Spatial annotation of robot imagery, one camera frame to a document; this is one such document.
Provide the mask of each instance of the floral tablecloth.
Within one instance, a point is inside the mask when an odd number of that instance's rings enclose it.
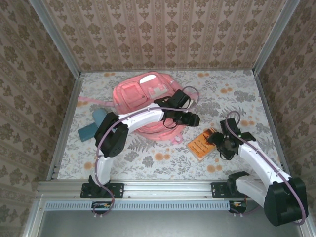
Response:
[[[87,73],[80,96],[111,101],[112,91],[121,81],[144,72]],[[122,180],[206,180],[227,179],[237,171],[254,174],[239,156],[223,160],[217,151],[199,162],[186,145],[210,127],[221,131],[219,121],[231,110],[240,112],[242,132],[249,131],[261,148],[280,166],[275,143],[268,125],[259,91],[249,71],[163,71],[183,87],[192,85],[201,94],[193,109],[200,116],[199,127],[187,127],[182,132],[183,143],[154,142],[137,134],[130,134],[125,148],[115,161],[111,179]],[[95,162],[95,140],[81,142],[77,130],[93,123],[92,112],[102,106],[78,101],[70,129],[58,179],[86,179]]]

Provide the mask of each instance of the pink backpack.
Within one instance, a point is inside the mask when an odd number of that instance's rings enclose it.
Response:
[[[156,99],[172,96],[178,89],[183,88],[167,74],[145,73],[118,84],[113,90],[113,102],[119,114],[126,114],[146,107]],[[135,132],[153,141],[170,140],[174,144],[180,144],[181,132],[185,126],[166,128],[174,125],[168,118],[164,125],[163,121],[153,122]]]

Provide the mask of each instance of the wall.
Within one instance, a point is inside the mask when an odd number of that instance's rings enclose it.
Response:
[[[19,236],[74,78],[27,0],[0,1],[0,236]]]
[[[293,176],[316,220],[316,1],[301,0],[259,73]]]
[[[284,0],[42,0],[82,71],[252,68]]]

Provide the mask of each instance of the orange box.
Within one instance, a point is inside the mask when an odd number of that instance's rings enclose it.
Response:
[[[188,149],[198,161],[202,161],[208,154],[216,149],[214,144],[209,144],[207,142],[207,138],[215,132],[216,130],[213,128],[208,129],[187,145]]]

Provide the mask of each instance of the pink strap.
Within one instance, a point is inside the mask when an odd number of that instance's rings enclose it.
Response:
[[[114,107],[113,101],[102,101],[102,100],[97,100],[97,99],[93,99],[93,98],[89,98],[89,97],[85,97],[85,96],[79,96],[78,100],[93,102],[95,104],[104,105],[104,106],[108,106],[108,107]]]
[[[170,142],[172,145],[179,145],[183,142],[183,137],[182,134],[179,133],[177,136],[175,136],[174,138],[170,139]]]

